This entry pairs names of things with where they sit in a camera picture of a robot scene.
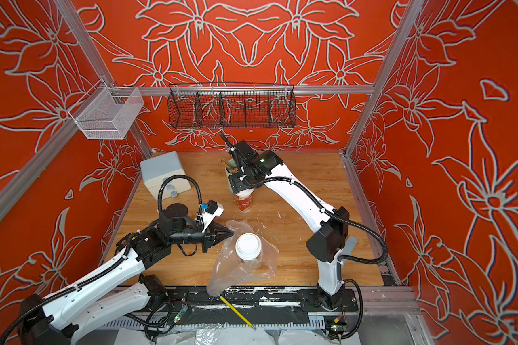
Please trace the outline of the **cream milk tea cup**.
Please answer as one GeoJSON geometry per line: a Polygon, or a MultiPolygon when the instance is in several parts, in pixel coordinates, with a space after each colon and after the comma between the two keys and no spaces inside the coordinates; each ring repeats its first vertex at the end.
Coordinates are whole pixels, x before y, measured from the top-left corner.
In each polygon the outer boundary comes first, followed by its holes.
{"type": "Polygon", "coordinates": [[[258,235],[245,233],[241,235],[235,244],[237,256],[243,261],[256,260],[262,253],[262,242],[258,235]]]}

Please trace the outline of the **clear plastic carrier bag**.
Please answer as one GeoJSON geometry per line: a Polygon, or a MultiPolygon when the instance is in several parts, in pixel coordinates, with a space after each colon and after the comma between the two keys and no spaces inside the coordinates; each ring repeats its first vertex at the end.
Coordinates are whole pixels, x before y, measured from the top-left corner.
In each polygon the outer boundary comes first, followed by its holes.
{"type": "Polygon", "coordinates": [[[273,244],[257,234],[247,222],[228,221],[227,228],[234,231],[234,236],[224,241],[212,269],[207,285],[211,297],[219,296],[234,285],[272,279],[278,273],[279,250],[273,244]],[[243,261],[236,254],[236,241],[245,233],[256,234],[261,239],[262,253],[256,260],[243,261]]]}

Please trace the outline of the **red milk tea cup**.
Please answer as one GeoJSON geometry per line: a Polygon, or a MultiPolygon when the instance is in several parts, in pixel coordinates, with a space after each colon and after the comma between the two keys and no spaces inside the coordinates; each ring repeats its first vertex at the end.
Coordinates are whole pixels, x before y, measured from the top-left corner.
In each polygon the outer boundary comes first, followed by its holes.
{"type": "Polygon", "coordinates": [[[252,202],[253,202],[253,192],[254,188],[247,189],[235,194],[235,199],[238,205],[238,208],[241,212],[247,213],[250,211],[252,202]]]}

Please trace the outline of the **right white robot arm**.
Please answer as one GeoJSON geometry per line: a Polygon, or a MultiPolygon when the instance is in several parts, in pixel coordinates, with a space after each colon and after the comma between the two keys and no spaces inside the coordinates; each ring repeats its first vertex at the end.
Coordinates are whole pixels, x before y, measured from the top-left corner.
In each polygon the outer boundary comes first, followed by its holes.
{"type": "Polygon", "coordinates": [[[246,141],[232,144],[220,135],[234,160],[237,172],[229,175],[233,192],[239,193],[265,186],[283,198],[306,222],[312,236],[306,242],[309,253],[317,260],[319,304],[332,311],[341,305],[345,290],[342,267],[345,261],[365,265],[379,265],[389,256],[389,248],[380,234],[349,220],[348,211],[334,208],[318,198],[295,177],[288,165],[273,151],[262,153],[254,150],[246,141]],[[348,227],[355,227],[372,236],[381,246],[381,254],[374,259],[356,257],[348,244],[348,227]]]}

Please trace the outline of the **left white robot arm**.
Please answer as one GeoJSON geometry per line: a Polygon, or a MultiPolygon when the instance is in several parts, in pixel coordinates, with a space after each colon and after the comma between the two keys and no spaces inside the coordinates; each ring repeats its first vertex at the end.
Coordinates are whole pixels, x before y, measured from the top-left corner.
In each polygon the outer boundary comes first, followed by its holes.
{"type": "Polygon", "coordinates": [[[19,317],[0,337],[5,344],[13,331],[23,332],[31,339],[42,338],[53,343],[70,343],[67,332],[73,330],[73,320],[83,308],[97,301],[130,277],[143,273],[169,256],[171,247],[184,244],[201,245],[206,252],[233,232],[215,222],[222,215],[222,204],[210,200],[198,202],[197,218],[188,215],[184,204],[163,207],[163,195],[158,194],[158,219],[135,234],[128,234],[117,243],[118,253],[82,279],[44,298],[26,298],[19,317]]]}

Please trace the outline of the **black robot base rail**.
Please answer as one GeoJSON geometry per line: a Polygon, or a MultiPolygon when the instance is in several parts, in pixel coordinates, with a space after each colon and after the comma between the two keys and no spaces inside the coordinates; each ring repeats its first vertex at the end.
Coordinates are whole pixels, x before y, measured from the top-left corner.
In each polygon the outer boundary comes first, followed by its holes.
{"type": "MultiPolygon", "coordinates": [[[[226,306],[220,297],[211,297],[204,286],[170,286],[166,291],[176,307],[183,302],[192,307],[208,309],[226,306]]],[[[321,290],[315,286],[287,285],[235,286],[221,293],[236,308],[293,307],[314,312],[357,312],[359,309],[355,291],[352,289],[346,290],[341,295],[340,304],[333,308],[324,307],[320,295],[321,290]]]]}

